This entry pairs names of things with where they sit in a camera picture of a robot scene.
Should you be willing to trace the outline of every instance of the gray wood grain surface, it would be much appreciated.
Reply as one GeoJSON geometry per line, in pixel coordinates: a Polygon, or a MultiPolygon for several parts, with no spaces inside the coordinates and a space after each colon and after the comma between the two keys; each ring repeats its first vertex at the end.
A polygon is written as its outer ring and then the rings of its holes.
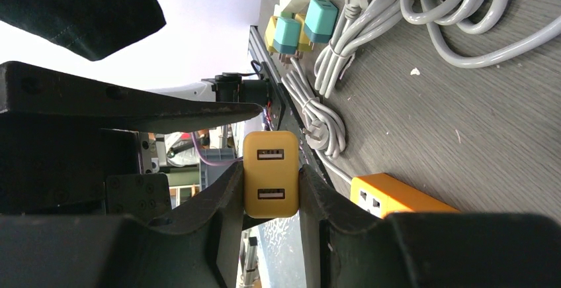
{"type": "MultiPolygon", "coordinates": [[[[278,1],[262,0],[261,32],[278,1]]],[[[332,1],[341,8],[343,0],[332,1]]],[[[483,35],[443,31],[452,48],[473,56],[559,15],[559,0],[511,0],[483,35]]],[[[319,49],[303,60],[310,76],[319,49]]],[[[357,54],[327,100],[347,125],[337,165],[355,176],[389,173],[462,211],[537,212],[561,221],[561,37],[497,66],[462,70],[440,58],[425,26],[402,21],[357,54]],[[410,75],[414,68],[421,75],[410,75]]],[[[348,196],[349,186],[331,176],[348,196]]]]}

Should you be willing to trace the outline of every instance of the gray cable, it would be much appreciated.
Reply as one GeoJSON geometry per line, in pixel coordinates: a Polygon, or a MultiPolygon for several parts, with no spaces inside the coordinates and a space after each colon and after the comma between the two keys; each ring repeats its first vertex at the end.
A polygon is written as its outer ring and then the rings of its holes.
{"type": "Polygon", "coordinates": [[[308,80],[300,62],[296,58],[290,58],[290,61],[296,71],[287,73],[282,78],[282,83],[286,86],[292,99],[302,108],[306,128],[310,129],[314,120],[319,120],[327,126],[327,147],[322,150],[316,149],[316,153],[326,167],[350,183],[352,177],[333,163],[333,160],[337,159],[346,148],[345,124],[336,112],[318,101],[312,88],[308,85],[308,80]]]}
{"type": "Polygon", "coordinates": [[[314,66],[314,87],[320,95],[329,98],[339,74],[357,48],[390,30],[401,17],[399,0],[372,0],[363,14],[360,7],[346,5],[335,26],[331,45],[322,50],[314,66]]]}
{"type": "Polygon", "coordinates": [[[439,29],[439,25],[455,24],[468,34],[482,34],[493,28],[503,16],[508,0],[492,0],[488,12],[478,23],[468,18],[484,0],[420,0],[422,13],[412,10],[413,0],[372,0],[360,14],[356,5],[345,5],[335,26],[331,45],[326,46],[314,66],[314,87],[329,98],[335,83],[349,58],[357,48],[379,37],[403,17],[411,24],[426,24],[429,35],[439,55],[459,68],[483,68],[504,62],[548,42],[561,34],[561,17],[538,32],[495,52],[473,58],[454,53],[439,29]]]}

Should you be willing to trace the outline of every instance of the power cord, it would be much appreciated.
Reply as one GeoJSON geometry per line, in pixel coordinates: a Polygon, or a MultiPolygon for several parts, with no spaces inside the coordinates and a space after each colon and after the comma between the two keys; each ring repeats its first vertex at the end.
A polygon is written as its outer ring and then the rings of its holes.
{"type": "Polygon", "coordinates": [[[243,160],[243,157],[239,157],[232,160],[225,160],[225,161],[211,161],[209,159],[206,159],[206,157],[204,157],[202,155],[202,152],[200,151],[200,146],[198,145],[198,141],[196,139],[195,133],[191,132],[190,135],[191,135],[191,140],[193,141],[193,146],[196,151],[196,154],[198,154],[198,157],[202,162],[208,164],[211,167],[231,166],[232,164],[243,160]]]}
{"type": "Polygon", "coordinates": [[[282,83],[290,96],[300,105],[306,128],[306,141],[316,151],[324,165],[350,183],[352,177],[337,167],[333,160],[337,159],[346,147],[345,124],[341,117],[329,107],[321,104],[314,95],[300,62],[290,58],[295,71],[292,70],[282,78],[282,83]]]}
{"type": "Polygon", "coordinates": [[[467,58],[454,53],[447,45],[439,25],[455,24],[469,34],[482,34],[502,17],[508,0],[492,0],[484,18],[472,23],[469,17],[484,0],[420,0],[423,13],[412,10],[414,0],[345,0],[344,11],[333,31],[329,46],[318,56],[314,66],[314,87],[329,98],[357,48],[390,30],[401,18],[411,24],[426,24],[433,45],[448,63],[459,68],[484,68],[528,52],[561,34],[561,17],[540,31],[495,52],[467,58]]]}

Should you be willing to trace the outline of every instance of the orange power strip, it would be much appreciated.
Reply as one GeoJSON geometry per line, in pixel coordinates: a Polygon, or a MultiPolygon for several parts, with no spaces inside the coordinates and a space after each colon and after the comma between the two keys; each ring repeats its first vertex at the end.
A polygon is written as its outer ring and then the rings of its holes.
{"type": "Polygon", "coordinates": [[[353,178],[351,201],[380,218],[397,212],[458,212],[385,173],[353,178]]]}

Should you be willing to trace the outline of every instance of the red wire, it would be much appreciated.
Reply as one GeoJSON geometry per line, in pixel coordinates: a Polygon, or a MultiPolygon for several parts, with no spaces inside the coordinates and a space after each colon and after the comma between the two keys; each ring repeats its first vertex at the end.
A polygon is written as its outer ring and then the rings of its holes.
{"type": "Polygon", "coordinates": [[[267,118],[267,121],[268,121],[268,122],[271,122],[271,114],[270,114],[270,112],[269,112],[269,109],[271,109],[271,101],[269,101],[269,102],[267,103],[267,109],[266,109],[267,112],[265,113],[265,116],[266,116],[266,118],[267,118]]]}

